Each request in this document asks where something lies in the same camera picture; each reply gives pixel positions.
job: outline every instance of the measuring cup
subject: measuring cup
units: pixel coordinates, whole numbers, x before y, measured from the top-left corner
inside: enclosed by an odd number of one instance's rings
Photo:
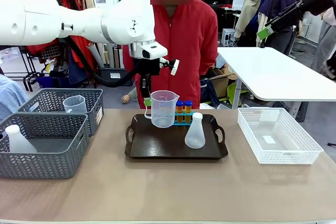
[[[67,113],[87,113],[85,98],[81,95],[68,97],[63,101],[63,106]]]
[[[152,115],[147,115],[147,106],[145,118],[151,119],[152,124],[158,128],[168,128],[174,124],[176,102],[179,95],[172,91],[159,90],[151,94]]]

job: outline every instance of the test tube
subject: test tube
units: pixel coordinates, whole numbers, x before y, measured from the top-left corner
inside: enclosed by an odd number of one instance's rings
[[[191,114],[191,108],[193,106],[193,102],[192,101],[185,101],[184,103],[184,113],[186,114]],[[191,115],[185,115],[184,116],[184,122],[185,123],[190,123],[191,122]]]
[[[183,105],[184,105],[183,101],[177,101],[177,103],[176,103],[176,114],[183,114]],[[177,120],[178,123],[182,123],[183,122],[183,116],[182,115],[176,116],[176,120]]]

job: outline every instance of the test tube rack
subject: test tube rack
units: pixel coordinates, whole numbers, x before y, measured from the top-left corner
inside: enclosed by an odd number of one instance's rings
[[[175,113],[175,116],[190,116],[191,118],[190,118],[190,123],[186,123],[184,120],[183,120],[182,123],[179,123],[177,120],[175,120],[173,125],[175,125],[175,126],[190,126],[191,123],[193,122],[193,114],[194,114],[193,111],[189,114],[185,113],[184,111],[183,111],[182,114]]]

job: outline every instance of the red jacket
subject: red jacket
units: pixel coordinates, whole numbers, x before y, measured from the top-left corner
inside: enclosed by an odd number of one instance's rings
[[[180,65],[175,76],[169,68],[162,68],[159,76],[152,76],[152,92],[170,90],[180,95],[180,100],[193,101],[200,107],[201,88],[199,76],[215,63],[217,58],[218,23],[210,6],[201,0],[179,5],[172,17],[162,5],[153,5],[156,41],[168,50],[166,59],[178,59]],[[128,46],[123,46],[123,62],[130,71],[133,62]],[[144,109],[139,89],[140,76],[135,77],[140,108]]]

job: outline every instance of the white tabletop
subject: white tabletop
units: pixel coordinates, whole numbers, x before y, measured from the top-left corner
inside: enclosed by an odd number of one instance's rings
[[[218,53],[264,101],[336,101],[336,83],[273,48],[220,47]]]

